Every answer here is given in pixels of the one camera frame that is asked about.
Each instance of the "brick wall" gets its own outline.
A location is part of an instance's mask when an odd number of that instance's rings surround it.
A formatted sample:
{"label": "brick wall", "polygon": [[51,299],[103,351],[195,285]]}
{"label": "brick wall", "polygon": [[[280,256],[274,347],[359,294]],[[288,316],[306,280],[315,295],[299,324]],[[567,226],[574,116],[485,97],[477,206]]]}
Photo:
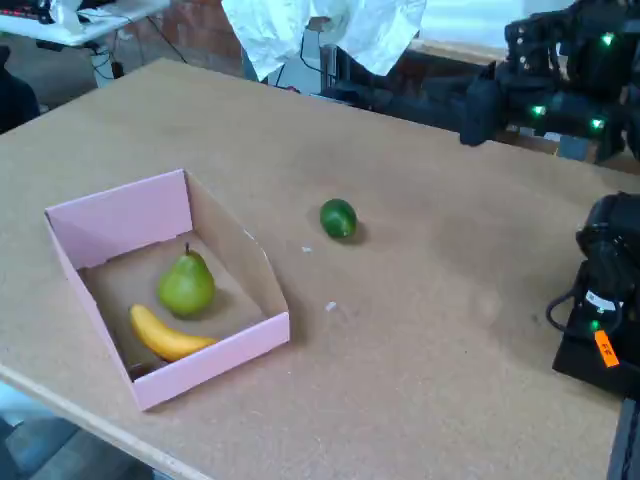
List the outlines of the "brick wall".
{"label": "brick wall", "polygon": [[[172,0],[171,7],[153,16],[154,22],[177,47],[240,59],[241,47],[221,0]],[[158,33],[148,22],[139,22],[142,42],[158,42]]]}

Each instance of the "orange label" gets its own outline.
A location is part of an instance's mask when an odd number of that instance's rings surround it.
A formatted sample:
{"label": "orange label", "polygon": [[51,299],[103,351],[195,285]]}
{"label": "orange label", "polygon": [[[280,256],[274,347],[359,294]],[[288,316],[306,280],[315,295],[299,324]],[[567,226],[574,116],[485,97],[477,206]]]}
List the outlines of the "orange label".
{"label": "orange label", "polygon": [[600,350],[600,355],[602,355],[602,359],[604,360],[604,364],[607,366],[607,368],[620,365],[618,357],[616,356],[616,352],[613,351],[613,347],[611,346],[611,342],[609,341],[609,336],[604,332],[604,330],[598,330],[595,333],[595,337],[596,344],[598,345],[598,349]]}

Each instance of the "table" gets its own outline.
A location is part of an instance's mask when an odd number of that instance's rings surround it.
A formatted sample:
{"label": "table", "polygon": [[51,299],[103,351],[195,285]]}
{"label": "table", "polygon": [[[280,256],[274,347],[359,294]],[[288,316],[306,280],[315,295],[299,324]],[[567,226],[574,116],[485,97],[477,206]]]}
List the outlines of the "table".
{"label": "table", "polygon": [[43,25],[37,20],[0,15],[0,32],[13,33],[36,40],[53,42],[68,47],[82,47],[94,41],[97,45],[91,56],[96,83],[107,85],[113,76],[109,48],[100,41],[108,33],[115,32],[169,7],[170,0],[118,0],[116,3],[96,9],[81,10],[89,23],[83,24],[83,31],[71,33],[59,24]]}
{"label": "table", "polygon": [[478,65],[488,65],[491,62],[503,62],[507,58],[508,53],[506,48],[487,47],[468,43],[438,42],[426,38],[415,38],[411,40],[407,49],[427,55],[450,58],[452,60]]}
{"label": "table", "polygon": [[[573,280],[593,202],[638,192],[637,177],[168,61],[0,137],[0,159],[0,381],[153,467],[605,477],[620,401],[551,370],[560,338],[543,315]],[[140,413],[43,210],[177,167],[264,247],[293,339]],[[357,209],[360,244],[320,231],[332,197]]]}

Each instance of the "green pear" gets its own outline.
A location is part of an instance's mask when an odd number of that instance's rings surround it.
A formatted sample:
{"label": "green pear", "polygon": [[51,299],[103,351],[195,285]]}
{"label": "green pear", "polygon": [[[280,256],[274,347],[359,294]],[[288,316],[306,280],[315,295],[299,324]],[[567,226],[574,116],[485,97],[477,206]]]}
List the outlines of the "green pear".
{"label": "green pear", "polygon": [[160,302],[179,316],[193,315],[211,303],[216,283],[199,253],[185,245],[185,253],[158,282]]}

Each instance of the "green led light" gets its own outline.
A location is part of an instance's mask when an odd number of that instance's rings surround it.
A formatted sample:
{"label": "green led light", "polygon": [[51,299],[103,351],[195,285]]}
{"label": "green led light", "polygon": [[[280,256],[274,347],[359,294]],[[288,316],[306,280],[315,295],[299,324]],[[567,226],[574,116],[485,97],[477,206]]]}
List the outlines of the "green led light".
{"label": "green led light", "polygon": [[547,113],[547,107],[544,105],[535,105],[531,107],[531,113],[533,113],[536,117],[541,117],[545,113]]}
{"label": "green led light", "polygon": [[604,120],[600,118],[592,119],[591,128],[593,128],[594,130],[602,130],[604,128]]}
{"label": "green led light", "polygon": [[604,43],[608,47],[609,45],[611,45],[611,42],[613,42],[613,38],[613,33],[605,33],[600,37],[600,40],[602,40],[602,43]]}

